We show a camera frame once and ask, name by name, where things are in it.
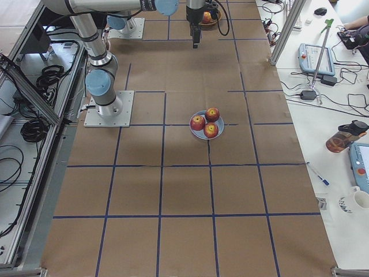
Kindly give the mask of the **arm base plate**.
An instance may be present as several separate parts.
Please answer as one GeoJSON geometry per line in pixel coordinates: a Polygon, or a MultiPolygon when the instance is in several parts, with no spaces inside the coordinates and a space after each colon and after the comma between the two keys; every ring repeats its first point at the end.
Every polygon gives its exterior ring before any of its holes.
{"type": "Polygon", "coordinates": [[[99,106],[90,99],[84,126],[87,128],[128,128],[134,102],[134,91],[116,91],[116,99],[109,106],[99,106]]]}
{"type": "Polygon", "coordinates": [[[129,20],[113,20],[108,18],[110,30],[108,38],[126,39],[126,40],[141,40],[144,33],[144,18],[134,18],[129,20]]]}

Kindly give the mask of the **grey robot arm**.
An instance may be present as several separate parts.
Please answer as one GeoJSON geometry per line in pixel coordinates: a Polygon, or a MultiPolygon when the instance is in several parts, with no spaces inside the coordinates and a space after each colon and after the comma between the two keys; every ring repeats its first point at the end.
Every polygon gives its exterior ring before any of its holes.
{"type": "Polygon", "coordinates": [[[190,36],[193,40],[193,48],[198,48],[201,41],[201,26],[199,25],[204,17],[205,1],[186,1],[186,19],[190,24],[190,36]]]}
{"type": "Polygon", "coordinates": [[[178,9],[178,1],[43,1],[44,5],[70,19],[86,48],[92,71],[85,78],[85,85],[93,100],[96,111],[102,117],[118,115],[123,103],[114,91],[114,81],[118,61],[106,49],[99,37],[93,12],[143,12],[158,11],[170,16],[178,9]]]}

